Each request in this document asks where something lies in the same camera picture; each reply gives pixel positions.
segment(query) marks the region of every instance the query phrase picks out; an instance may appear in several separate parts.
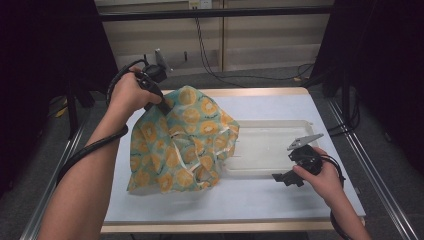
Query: patterned fabric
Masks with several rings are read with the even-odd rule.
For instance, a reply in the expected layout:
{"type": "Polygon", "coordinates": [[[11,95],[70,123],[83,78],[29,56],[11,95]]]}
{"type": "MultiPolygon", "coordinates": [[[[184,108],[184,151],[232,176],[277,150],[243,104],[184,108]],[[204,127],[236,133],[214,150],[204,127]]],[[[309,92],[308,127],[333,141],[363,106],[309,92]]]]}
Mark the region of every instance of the patterned fabric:
{"type": "Polygon", "coordinates": [[[165,99],[172,107],[167,116],[154,106],[134,125],[127,190],[157,183],[162,192],[215,186],[217,161],[233,155],[239,124],[192,87],[165,99]]]}

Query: plastic container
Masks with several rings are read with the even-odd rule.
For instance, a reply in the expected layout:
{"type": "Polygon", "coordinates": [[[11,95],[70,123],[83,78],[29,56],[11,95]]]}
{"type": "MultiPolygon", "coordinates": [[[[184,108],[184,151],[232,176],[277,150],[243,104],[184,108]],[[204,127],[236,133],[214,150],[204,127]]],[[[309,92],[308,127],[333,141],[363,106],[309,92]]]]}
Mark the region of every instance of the plastic container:
{"type": "MultiPolygon", "coordinates": [[[[315,134],[312,123],[303,120],[237,121],[239,137],[234,156],[222,163],[230,176],[260,176],[285,173],[294,162],[287,148],[296,138],[315,134]]],[[[318,146],[317,141],[310,143],[318,146]]]]}

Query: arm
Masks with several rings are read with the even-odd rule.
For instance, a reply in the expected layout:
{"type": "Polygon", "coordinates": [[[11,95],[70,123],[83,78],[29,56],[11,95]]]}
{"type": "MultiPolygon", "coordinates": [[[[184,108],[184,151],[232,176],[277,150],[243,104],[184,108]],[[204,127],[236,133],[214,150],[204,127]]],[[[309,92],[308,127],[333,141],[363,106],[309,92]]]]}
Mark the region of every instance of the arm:
{"type": "MultiPolygon", "coordinates": [[[[315,148],[321,155],[326,153],[315,148]]],[[[308,181],[325,203],[331,208],[337,223],[343,231],[353,239],[371,239],[361,220],[358,218],[349,199],[343,191],[337,170],[331,163],[323,162],[321,173],[312,175],[300,166],[294,166],[293,171],[308,181]]]]}
{"type": "MultiPolygon", "coordinates": [[[[109,108],[87,145],[121,130],[134,111],[161,98],[140,89],[133,73],[115,86],[109,108]]],[[[119,140],[81,159],[53,193],[38,239],[96,239],[109,206],[119,140]]]]}

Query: wall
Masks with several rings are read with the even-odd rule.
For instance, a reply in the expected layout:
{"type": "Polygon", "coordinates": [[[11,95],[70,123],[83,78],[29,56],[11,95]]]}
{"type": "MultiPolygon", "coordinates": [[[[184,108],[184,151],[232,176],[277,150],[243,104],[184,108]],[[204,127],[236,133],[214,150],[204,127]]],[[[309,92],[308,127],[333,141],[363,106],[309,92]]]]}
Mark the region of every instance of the wall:
{"type": "MultiPolygon", "coordinates": [[[[146,1],[154,2],[113,6],[107,6],[105,1],[97,2],[100,13],[188,9],[188,1],[146,1]]],[[[213,8],[318,6],[332,2],[213,0],[213,8]]],[[[314,62],[328,17],[319,14],[210,18],[200,19],[200,26],[212,69],[228,71],[314,62]]],[[[105,22],[104,28],[118,67],[143,54],[150,57],[154,49],[160,48],[175,69],[174,74],[204,72],[194,19],[105,22]]]]}

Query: teal and orange fabric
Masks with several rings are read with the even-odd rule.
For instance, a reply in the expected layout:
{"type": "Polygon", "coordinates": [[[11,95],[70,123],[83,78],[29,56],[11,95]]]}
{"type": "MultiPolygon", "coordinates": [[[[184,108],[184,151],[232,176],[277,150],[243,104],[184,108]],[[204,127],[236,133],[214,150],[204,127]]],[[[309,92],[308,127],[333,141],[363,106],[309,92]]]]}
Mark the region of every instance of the teal and orange fabric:
{"type": "Polygon", "coordinates": [[[220,179],[218,161],[234,154],[239,124],[199,90],[185,86],[165,95],[172,111],[145,112],[131,135],[128,191],[197,191],[220,179]]]}

